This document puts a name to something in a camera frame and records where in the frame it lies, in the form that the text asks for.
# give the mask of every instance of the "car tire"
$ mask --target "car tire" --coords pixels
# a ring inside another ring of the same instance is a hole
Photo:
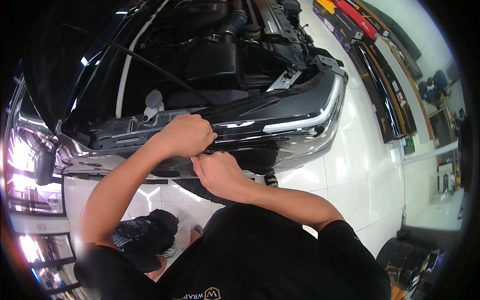
[[[231,200],[227,200],[224,198],[217,197],[213,195],[211,192],[209,192],[200,182],[200,179],[198,178],[191,178],[191,179],[175,179],[173,180],[176,182],[179,186],[183,187],[189,192],[194,193],[195,195],[210,200],[214,203],[219,203],[223,204],[225,206],[227,205],[232,205],[235,202]]]

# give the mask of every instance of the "coolant reservoir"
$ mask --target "coolant reservoir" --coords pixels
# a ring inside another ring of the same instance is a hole
[[[163,96],[159,90],[153,90],[147,95],[145,98],[145,105],[147,107],[144,111],[144,122],[153,118],[159,111],[165,110],[165,104],[162,100]]]

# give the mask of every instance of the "logo on shirt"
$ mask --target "logo on shirt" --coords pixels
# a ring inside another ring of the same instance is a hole
[[[217,288],[211,287],[205,290],[204,300],[220,300],[220,291]]]
[[[185,300],[185,299],[194,299],[194,300],[221,300],[220,290],[214,287],[208,288],[205,290],[205,293],[200,294],[185,294],[182,298],[172,298],[173,300]]]

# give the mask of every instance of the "wall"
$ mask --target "wall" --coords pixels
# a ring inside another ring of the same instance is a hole
[[[421,52],[417,64],[423,73],[421,80],[446,69],[454,61],[450,48],[439,29],[417,0],[365,0],[394,19]]]

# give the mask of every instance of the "black t-shirt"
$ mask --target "black t-shirt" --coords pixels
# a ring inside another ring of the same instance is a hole
[[[234,204],[157,283],[117,250],[95,247],[85,263],[104,300],[390,299],[385,271],[344,221],[318,239],[277,213]]]

